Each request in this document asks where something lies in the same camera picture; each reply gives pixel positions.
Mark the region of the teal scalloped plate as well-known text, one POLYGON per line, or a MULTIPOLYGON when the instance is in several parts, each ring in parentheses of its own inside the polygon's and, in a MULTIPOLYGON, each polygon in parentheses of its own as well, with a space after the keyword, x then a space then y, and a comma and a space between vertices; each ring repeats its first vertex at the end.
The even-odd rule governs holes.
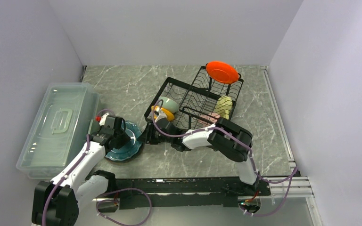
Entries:
POLYGON ((126 162, 136 157, 143 148, 143 144, 138 141, 142 132, 140 128, 131 121, 125 121, 126 134, 130 137, 130 141, 120 149, 112 149, 105 158, 112 162, 126 162))

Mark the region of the yellow ribbed bowl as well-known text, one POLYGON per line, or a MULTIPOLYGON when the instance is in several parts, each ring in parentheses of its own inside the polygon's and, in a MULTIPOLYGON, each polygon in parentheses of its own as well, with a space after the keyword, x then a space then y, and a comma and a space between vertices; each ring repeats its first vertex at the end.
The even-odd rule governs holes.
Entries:
MULTIPOLYGON (((154 106, 151 106, 151 110, 154 112, 154 119, 155 120, 157 119, 157 117, 159 115, 158 111, 157 111, 158 108, 159 108, 159 106, 156 106, 155 108, 154 108, 154 106)), ((160 110, 166 115, 166 119, 168 121, 173 121, 174 120, 175 116, 173 115, 173 113, 171 113, 170 111, 168 111, 167 109, 165 109, 163 107, 161 107, 160 110)))

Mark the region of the light green ceramic bowl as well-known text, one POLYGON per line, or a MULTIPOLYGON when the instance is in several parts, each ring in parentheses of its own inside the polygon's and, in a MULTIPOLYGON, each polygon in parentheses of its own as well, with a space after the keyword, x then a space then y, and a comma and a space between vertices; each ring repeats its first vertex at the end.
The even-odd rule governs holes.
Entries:
POLYGON ((178 112, 179 104, 177 102, 175 102, 174 100, 172 100, 168 97, 164 97, 164 96, 160 96, 159 99, 163 101, 162 108, 168 110, 171 113, 178 112))

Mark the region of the black wire dish rack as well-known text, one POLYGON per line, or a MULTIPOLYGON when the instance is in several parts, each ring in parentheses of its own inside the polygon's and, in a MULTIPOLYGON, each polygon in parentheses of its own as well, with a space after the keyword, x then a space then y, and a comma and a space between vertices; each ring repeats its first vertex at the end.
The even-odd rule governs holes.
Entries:
POLYGON ((217 100, 224 95, 230 96, 233 108, 230 119, 237 105, 244 80, 239 74, 239 79, 232 84, 223 84, 212 79, 205 66, 201 66, 192 82, 186 83, 175 78, 167 78, 162 86, 157 90, 150 106, 144 113, 146 121, 151 121, 151 106, 154 106, 160 96, 168 97, 179 104, 179 110, 173 113, 174 120, 171 121, 176 127, 181 129, 198 129, 212 124, 199 123, 200 115, 214 112, 217 100))

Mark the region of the pale yellow mug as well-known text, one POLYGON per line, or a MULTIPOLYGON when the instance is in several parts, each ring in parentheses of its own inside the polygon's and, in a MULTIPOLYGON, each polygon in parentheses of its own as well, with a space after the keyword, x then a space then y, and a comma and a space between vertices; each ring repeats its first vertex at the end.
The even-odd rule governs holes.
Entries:
POLYGON ((232 108, 233 108, 232 98, 230 96, 224 95, 217 100, 216 105, 214 107, 214 113, 229 120, 232 108))

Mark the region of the orange plate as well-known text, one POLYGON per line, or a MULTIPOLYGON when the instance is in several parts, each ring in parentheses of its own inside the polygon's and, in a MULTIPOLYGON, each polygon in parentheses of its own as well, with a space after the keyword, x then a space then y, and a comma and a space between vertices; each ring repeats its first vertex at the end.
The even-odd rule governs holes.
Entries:
POLYGON ((206 64, 206 70, 212 79, 223 84, 232 84, 239 79, 235 68, 224 62, 209 62, 206 64))

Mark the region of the pink mug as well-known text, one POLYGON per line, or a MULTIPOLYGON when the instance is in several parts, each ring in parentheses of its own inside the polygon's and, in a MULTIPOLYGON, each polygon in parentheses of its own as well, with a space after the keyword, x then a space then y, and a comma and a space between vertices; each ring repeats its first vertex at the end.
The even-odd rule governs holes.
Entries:
POLYGON ((217 113, 210 113, 208 115, 206 114, 200 115, 199 117, 200 118, 198 119, 198 122, 205 124, 208 123, 208 121, 211 123, 215 123, 221 116, 217 113))

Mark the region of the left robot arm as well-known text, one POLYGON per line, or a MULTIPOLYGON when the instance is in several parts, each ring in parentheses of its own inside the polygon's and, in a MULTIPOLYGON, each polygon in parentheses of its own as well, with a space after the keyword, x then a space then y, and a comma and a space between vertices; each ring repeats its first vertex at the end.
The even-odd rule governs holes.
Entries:
POLYGON ((117 190, 114 173, 104 170, 89 176, 95 165, 113 149, 129 143, 125 119, 108 115, 98 131, 86 136, 86 143, 69 165, 49 182, 34 190, 31 221, 39 226, 73 226, 80 211, 94 198, 112 197, 117 190))

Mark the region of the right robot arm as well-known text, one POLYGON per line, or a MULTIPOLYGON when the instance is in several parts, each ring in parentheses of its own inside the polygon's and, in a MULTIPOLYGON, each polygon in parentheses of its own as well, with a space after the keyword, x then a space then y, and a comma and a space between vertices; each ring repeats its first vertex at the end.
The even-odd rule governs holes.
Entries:
POLYGON ((236 163, 244 194, 253 195, 259 189, 249 153, 253 145, 253 134, 223 117, 209 126, 189 130, 178 128, 166 119, 152 121, 147 124, 138 141, 151 145, 169 143, 179 152, 200 147, 219 151, 236 163))

